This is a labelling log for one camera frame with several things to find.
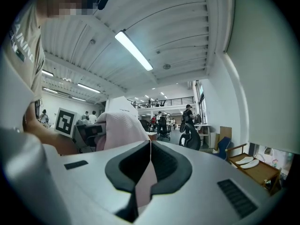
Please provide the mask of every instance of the person in black clothes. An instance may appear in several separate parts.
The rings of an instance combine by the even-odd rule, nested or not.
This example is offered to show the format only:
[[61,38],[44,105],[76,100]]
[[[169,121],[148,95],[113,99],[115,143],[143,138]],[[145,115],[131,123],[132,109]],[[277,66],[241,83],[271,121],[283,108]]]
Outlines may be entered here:
[[[186,111],[185,111],[185,116],[188,117],[188,120],[186,120],[186,123],[191,124],[192,126],[194,125],[193,123],[193,119],[195,119],[195,117],[193,116],[193,113],[191,111],[191,105],[188,104],[186,106]],[[186,126],[186,134],[189,134],[189,128]]]

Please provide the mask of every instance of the white wall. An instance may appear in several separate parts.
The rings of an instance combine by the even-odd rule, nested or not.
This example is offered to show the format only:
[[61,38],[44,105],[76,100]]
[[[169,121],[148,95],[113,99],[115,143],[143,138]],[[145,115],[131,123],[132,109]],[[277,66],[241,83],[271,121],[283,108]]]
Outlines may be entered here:
[[272,0],[235,0],[228,55],[245,91],[249,141],[300,154],[300,47]]
[[89,114],[92,114],[92,111],[96,111],[96,116],[98,117],[99,110],[104,110],[104,106],[101,105],[91,105],[86,102],[77,102],[75,99],[62,98],[52,95],[48,92],[42,92],[42,105],[40,107],[40,113],[46,109],[49,116],[49,125],[55,123],[55,114],[57,114],[60,107],[76,112],[79,114],[79,116],[85,114],[85,111],[88,111]]
[[206,102],[207,122],[212,131],[219,133],[220,126],[232,128],[233,146],[244,141],[241,138],[240,113],[235,88],[224,62],[219,56],[214,57],[209,79],[200,80]]

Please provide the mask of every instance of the person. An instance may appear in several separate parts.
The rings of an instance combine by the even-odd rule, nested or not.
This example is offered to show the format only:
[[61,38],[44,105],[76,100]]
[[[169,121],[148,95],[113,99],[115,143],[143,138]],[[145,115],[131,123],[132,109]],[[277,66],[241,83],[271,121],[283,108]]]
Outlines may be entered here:
[[43,110],[43,113],[39,116],[39,122],[45,127],[49,128],[48,125],[49,117],[47,115],[46,109]]
[[159,111],[159,112],[158,112],[158,115],[156,116],[157,134],[160,133],[160,126],[159,126],[160,116],[161,116],[161,111]]
[[41,143],[54,146],[58,153],[64,155],[78,153],[72,140],[46,129],[36,119],[42,97],[42,70],[45,63],[40,27],[48,18],[63,18],[71,15],[75,9],[82,14],[90,12],[94,1],[30,0],[16,17],[2,43],[1,57],[4,62],[14,68],[34,94],[21,129],[38,137]]
[[173,118],[172,120],[173,120],[173,128],[175,130],[175,119]]
[[[195,119],[195,117],[193,116],[191,108],[192,107],[190,104],[186,105],[186,110],[183,112],[182,120],[185,121],[185,123],[191,124],[193,126],[194,125],[193,119]],[[189,128],[185,126],[185,129],[186,129],[186,134],[189,134],[190,131]]]
[[90,120],[89,118],[89,112],[88,111],[85,111],[85,114],[81,116],[81,119],[86,119],[86,120]]
[[151,118],[151,123],[152,123],[152,125],[154,125],[154,124],[156,123],[156,118],[155,118],[155,116],[153,116],[153,117]]
[[96,114],[96,111],[93,111],[92,114],[89,116],[91,124],[94,124],[97,121],[97,117],[95,114]]

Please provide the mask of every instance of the fluorescent light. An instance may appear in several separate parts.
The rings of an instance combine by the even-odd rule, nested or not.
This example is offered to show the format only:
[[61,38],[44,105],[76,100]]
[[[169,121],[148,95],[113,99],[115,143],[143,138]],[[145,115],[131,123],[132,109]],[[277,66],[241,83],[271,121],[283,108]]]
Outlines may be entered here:
[[54,92],[54,93],[58,93],[57,91],[53,91],[51,89],[48,89],[48,88],[44,88],[45,90],[49,91],[49,92]]
[[49,73],[49,72],[47,72],[47,71],[45,71],[45,70],[42,70],[42,73],[45,73],[45,74],[47,74],[47,75],[53,77],[53,73]]
[[76,100],[80,100],[80,101],[86,102],[85,100],[80,99],[80,98],[76,98],[76,97],[72,97],[72,98],[74,98],[74,99],[76,99]]
[[90,88],[90,87],[87,87],[87,86],[84,86],[82,84],[78,84],[79,87],[82,87],[82,88],[85,88],[85,89],[88,89],[88,90],[91,90],[93,92],[96,92],[96,93],[100,93],[100,91],[96,90],[96,89],[93,89],[93,88]]
[[153,67],[150,63],[145,59],[145,57],[141,54],[141,52],[136,48],[136,46],[130,41],[127,35],[120,31],[116,36],[114,36],[139,62],[142,66],[150,71]]

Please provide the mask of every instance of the blue chair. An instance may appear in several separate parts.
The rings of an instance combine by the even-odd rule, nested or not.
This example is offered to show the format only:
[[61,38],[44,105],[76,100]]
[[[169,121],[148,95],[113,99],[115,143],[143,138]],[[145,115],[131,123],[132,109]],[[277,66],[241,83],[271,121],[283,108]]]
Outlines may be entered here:
[[227,152],[226,149],[231,143],[231,138],[229,137],[223,137],[221,141],[218,142],[218,147],[219,147],[219,153],[213,153],[213,155],[223,159],[227,160]]

